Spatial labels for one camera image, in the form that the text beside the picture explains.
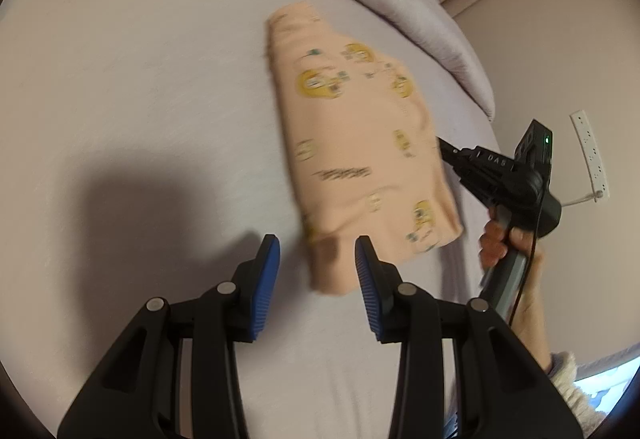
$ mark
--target hand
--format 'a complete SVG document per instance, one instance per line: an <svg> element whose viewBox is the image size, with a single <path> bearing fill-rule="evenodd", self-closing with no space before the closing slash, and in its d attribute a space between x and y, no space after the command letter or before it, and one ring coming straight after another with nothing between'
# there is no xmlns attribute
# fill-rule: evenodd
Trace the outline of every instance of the hand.
<svg viewBox="0 0 640 439"><path fill-rule="evenodd" d="M494 267L507 254L507 246L503 242L506 230L493 220L495 210L489 210L489 216L492 220L486 224L484 235L480 237L480 262L485 271ZM530 254L533 233L513 228L509 235L509 240L516 249L527 256ZM536 245L536 253L531 260L527 283L522 290L522 297L516 308L511 329L529 350L531 356L539 363L543 371L549 372L552 360L546 337L545 316L542 307L542 295L540 294L543 262L543 252Z"/></svg>
<svg viewBox="0 0 640 439"><path fill-rule="evenodd" d="M484 227L484 235L480 237L480 263L482 264L482 269L485 271L494 267L498 261L504 258L507 254L507 245L504 244L506 230L494 220L495 209L492 208L489 210L489 217L492 220L486 223L486 226ZM511 241L511 244L513 244L513 247L529 257L531 246L533 244L532 231L523 231L519 228L513 228L509 235L509 240ZM524 291L533 292L540 288L543 262L544 253L540 246L536 245L536 253L531 261L531 269L529 270L529 276L527 276L527 283L525 284Z"/></svg>

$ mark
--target black cable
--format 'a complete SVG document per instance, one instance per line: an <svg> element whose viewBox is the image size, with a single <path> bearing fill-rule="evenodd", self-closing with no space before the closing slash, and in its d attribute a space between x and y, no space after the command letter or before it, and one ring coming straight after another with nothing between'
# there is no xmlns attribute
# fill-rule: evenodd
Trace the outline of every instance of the black cable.
<svg viewBox="0 0 640 439"><path fill-rule="evenodd" d="M529 259L527 259L527 265L524 268L524 275L522 275L522 280L520 281L520 286L518 287L518 294L516 295L516 300L513 303L513 309L511 309L511 316L509 317L509 327L513 324L513 318L516 314L516 309L518 308L518 304L522 297L522 291L524 291L524 286L527 283L527 277L529 276L529 272L531 270L531 266L533 264L533 258L536 254L536 243L538 242L538 227L540 226L540 217L542 216L542 201L544 199L544 195L542 195L540 199L540 205L538 206L538 217L536 219L536 228L533 232L533 241L531 242L531 251L529 253Z"/></svg>

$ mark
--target yellow cartoon face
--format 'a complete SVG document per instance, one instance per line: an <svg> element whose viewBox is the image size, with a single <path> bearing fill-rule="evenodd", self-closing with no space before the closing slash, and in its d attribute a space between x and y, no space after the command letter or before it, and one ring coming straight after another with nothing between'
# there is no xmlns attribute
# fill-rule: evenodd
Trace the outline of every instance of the yellow cartoon face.
<svg viewBox="0 0 640 439"><path fill-rule="evenodd" d="M402 98L406 98L407 96L410 96L412 92L414 92L413 82L403 75L397 75L391 87Z"/></svg>
<svg viewBox="0 0 640 439"><path fill-rule="evenodd" d="M306 161L316 155L316 145L314 140L304 140L296 145L296 159L298 161Z"/></svg>
<svg viewBox="0 0 640 439"><path fill-rule="evenodd" d="M373 51L364 44L347 44L345 46L345 49L347 51L347 54L354 57L357 61L371 63L375 60Z"/></svg>
<svg viewBox="0 0 640 439"><path fill-rule="evenodd" d="M298 76L298 91L309 98L337 98L342 77L329 77L322 69L309 69Z"/></svg>
<svg viewBox="0 0 640 439"><path fill-rule="evenodd" d="M427 224L433 226L433 214L431 213L431 207L429 206L428 201L420 201L414 207L415 231Z"/></svg>
<svg viewBox="0 0 640 439"><path fill-rule="evenodd" d="M396 146L402 150L405 155L410 155L409 149L411 148L411 142L402 130L394 130L394 140L396 142Z"/></svg>

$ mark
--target bed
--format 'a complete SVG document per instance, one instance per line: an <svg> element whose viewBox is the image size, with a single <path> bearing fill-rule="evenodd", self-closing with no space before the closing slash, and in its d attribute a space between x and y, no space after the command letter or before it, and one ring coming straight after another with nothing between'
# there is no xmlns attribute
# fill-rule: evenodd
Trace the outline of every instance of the bed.
<svg viewBox="0 0 640 439"><path fill-rule="evenodd" d="M308 288L266 54L266 19L297 1L0 4L0 360L52 433L148 298L199 296L275 233L268 325L237 351L249 432L386 437L399 348L359 292ZM497 150L486 77L436 0L308 1L411 69L440 137ZM447 173L465 232L401 274L464 302L486 212Z"/></svg>

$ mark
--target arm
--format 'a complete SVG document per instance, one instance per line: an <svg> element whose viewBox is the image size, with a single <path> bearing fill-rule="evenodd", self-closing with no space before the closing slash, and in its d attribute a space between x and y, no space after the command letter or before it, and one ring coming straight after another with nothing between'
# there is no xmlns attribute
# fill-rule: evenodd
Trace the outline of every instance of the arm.
<svg viewBox="0 0 640 439"><path fill-rule="evenodd" d="M496 221L489 221L484 227L484 235L480 237L480 262L485 271L494 267L506 255L507 247L502 242L505 235L505 230ZM527 255L530 253L532 233L514 228L509 237L514 247ZM527 283L522 290L522 297L514 314L511 329L543 371L550 375L551 381L571 408L582 427L584 436L587 437L606 415L603 412L596 412L589 404L588 396L574 385L576 373L574 355L571 353L551 355L540 289L543 263L543 252L536 247L536 254L532 259Z"/></svg>
<svg viewBox="0 0 640 439"><path fill-rule="evenodd" d="M482 248L480 259L484 270L488 270L494 267L498 260L507 253L507 246L502 243L506 233L496 221L489 221L484 227L484 231L485 233L480 239ZM511 230L510 240L516 249L525 254L530 252L532 233L526 233L521 229L514 228ZM542 250L537 248L511 328L539 363L540 367L542 367L542 370L548 374L551 371L553 362L548 339L546 338L545 314L540 292L543 262Z"/></svg>

